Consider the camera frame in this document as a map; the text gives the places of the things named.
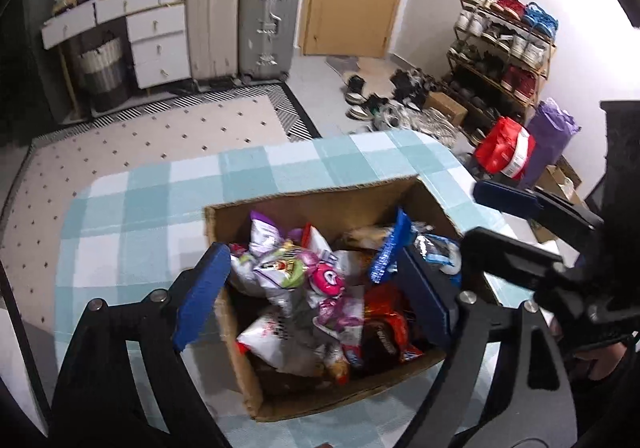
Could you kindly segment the person's right hand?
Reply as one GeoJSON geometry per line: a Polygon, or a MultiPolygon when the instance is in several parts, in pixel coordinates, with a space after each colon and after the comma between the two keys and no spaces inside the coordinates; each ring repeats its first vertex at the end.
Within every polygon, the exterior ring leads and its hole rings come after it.
{"type": "Polygon", "coordinates": [[[614,372],[626,353],[627,346],[620,342],[595,350],[583,350],[565,358],[565,369],[570,379],[600,381],[614,372]]]}

